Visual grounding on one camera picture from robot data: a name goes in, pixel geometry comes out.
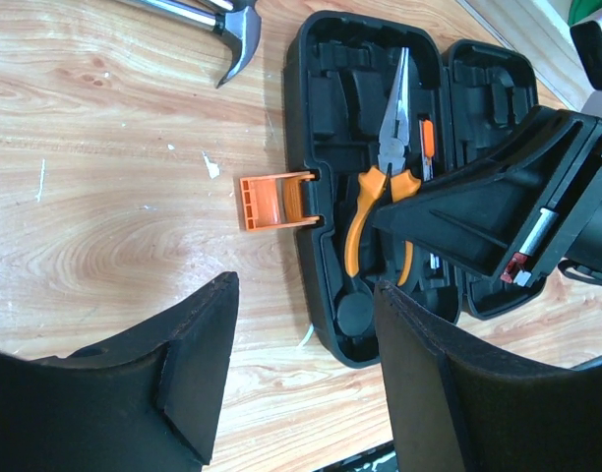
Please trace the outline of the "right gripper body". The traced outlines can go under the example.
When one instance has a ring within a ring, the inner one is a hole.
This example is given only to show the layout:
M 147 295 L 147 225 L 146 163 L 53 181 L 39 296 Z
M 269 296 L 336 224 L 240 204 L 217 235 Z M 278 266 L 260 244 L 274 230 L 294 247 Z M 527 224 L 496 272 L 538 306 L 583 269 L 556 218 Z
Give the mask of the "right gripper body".
M 500 279 L 530 286 L 553 270 L 602 286 L 602 119 L 557 118 L 544 144 L 504 169 L 519 223 Z

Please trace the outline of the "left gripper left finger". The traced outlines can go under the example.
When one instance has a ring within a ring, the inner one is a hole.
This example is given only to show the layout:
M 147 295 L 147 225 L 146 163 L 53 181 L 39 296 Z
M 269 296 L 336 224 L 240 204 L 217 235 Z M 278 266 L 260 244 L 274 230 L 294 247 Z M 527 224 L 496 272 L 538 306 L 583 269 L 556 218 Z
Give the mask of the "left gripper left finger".
M 71 355 L 0 352 L 0 471 L 199 471 L 211 462 L 239 307 L 219 274 Z

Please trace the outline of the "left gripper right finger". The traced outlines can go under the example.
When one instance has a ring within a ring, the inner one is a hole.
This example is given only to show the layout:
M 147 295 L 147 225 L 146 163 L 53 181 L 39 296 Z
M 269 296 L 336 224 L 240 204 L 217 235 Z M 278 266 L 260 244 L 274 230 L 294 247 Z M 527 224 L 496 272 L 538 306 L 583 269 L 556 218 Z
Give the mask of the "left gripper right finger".
M 388 282 L 374 305 L 400 470 L 602 471 L 602 359 L 521 357 Z

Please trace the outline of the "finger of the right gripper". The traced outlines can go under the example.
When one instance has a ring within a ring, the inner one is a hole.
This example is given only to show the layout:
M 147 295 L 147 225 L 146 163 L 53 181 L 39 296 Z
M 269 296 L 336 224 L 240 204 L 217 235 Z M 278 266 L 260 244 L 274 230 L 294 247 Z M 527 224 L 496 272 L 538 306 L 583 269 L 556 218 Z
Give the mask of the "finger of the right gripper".
M 535 106 L 509 136 L 476 160 L 423 185 L 414 197 L 384 206 L 374 226 L 486 280 L 501 280 L 519 223 L 512 217 L 513 188 L 504 169 L 514 154 L 544 144 L 554 120 L 602 119 Z

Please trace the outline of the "orange utility knife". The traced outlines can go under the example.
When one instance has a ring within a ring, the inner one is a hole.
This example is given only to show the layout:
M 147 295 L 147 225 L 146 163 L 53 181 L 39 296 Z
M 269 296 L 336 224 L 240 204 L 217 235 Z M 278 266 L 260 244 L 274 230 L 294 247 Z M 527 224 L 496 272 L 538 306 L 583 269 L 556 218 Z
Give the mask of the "orange utility knife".
M 420 142 L 422 150 L 422 176 L 425 182 L 432 180 L 434 177 L 433 158 L 435 156 L 435 136 L 434 124 L 429 119 L 421 119 L 420 126 Z

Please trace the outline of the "orange handled pliers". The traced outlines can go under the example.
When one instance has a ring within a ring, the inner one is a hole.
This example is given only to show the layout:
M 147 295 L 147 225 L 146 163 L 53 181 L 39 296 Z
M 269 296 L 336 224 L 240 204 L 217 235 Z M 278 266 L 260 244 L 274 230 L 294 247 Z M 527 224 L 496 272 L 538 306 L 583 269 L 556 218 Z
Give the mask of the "orange handled pliers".
M 357 208 L 349 225 L 344 246 L 344 268 L 350 277 L 360 270 L 359 246 L 367 218 L 375 203 L 391 191 L 395 203 L 416 195 L 422 181 L 406 168 L 410 145 L 410 49 L 400 51 L 391 93 L 378 135 L 378 163 L 358 176 Z

